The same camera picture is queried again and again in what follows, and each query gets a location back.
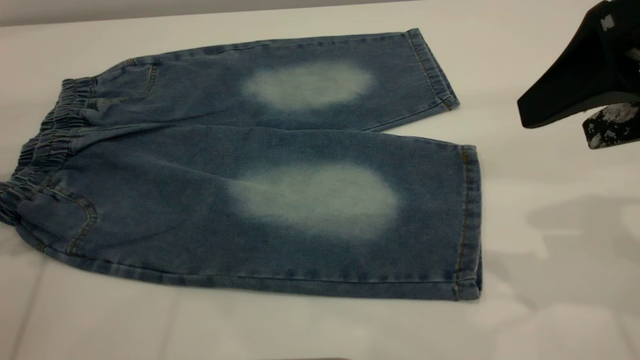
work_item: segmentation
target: black fabric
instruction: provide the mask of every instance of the black fabric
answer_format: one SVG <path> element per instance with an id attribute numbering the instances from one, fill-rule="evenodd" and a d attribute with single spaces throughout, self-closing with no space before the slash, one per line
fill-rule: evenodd
<path id="1" fill-rule="evenodd" d="M 614 104 L 598 111 L 582 125 L 592 149 L 640 140 L 640 102 Z"/>

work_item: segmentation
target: gathered waistband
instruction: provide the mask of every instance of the gathered waistband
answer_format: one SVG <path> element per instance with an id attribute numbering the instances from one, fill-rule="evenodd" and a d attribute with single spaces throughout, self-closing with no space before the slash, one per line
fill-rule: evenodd
<path id="1" fill-rule="evenodd" d="M 11 179 L 0 183 L 0 221 L 15 225 L 19 203 L 46 187 L 51 175 L 71 154 L 74 133 L 90 126 L 82 116 L 93 96 L 95 78 L 67 79 L 60 97 L 40 126 L 40 132 L 22 146 Z"/>

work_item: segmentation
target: blue denim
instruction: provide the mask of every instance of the blue denim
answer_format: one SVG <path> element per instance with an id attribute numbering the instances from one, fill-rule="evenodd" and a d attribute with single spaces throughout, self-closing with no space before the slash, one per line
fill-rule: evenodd
<path id="1" fill-rule="evenodd" d="M 477 299 L 476 148 L 376 132 L 457 105 L 417 29 L 130 59 L 63 82 L 0 220 L 142 281 Z"/>

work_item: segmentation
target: jeans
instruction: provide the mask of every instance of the jeans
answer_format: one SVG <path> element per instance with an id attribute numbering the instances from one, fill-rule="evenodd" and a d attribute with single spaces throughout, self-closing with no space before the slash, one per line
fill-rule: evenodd
<path id="1" fill-rule="evenodd" d="M 480 295 L 476 148 L 377 133 L 458 105 L 417 29 L 127 60 L 63 82 L 0 184 L 48 256 L 185 286 Z"/>

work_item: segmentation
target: bleached spot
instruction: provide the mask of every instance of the bleached spot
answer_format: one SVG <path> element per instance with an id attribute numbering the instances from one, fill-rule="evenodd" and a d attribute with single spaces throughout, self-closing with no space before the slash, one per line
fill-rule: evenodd
<path id="1" fill-rule="evenodd" d="M 276 109 L 300 111 L 351 101 L 374 82 L 371 73 L 352 63 L 319 61 L 258 71 L 243 92 Z"/>
<path id="2" fill-rule="evenodd" d="M 379 236 L 394 225 L 399 207 L 384 179 L 347 163 L 257 170 L 229 192 L 242 217 L 347 239 Z"/>

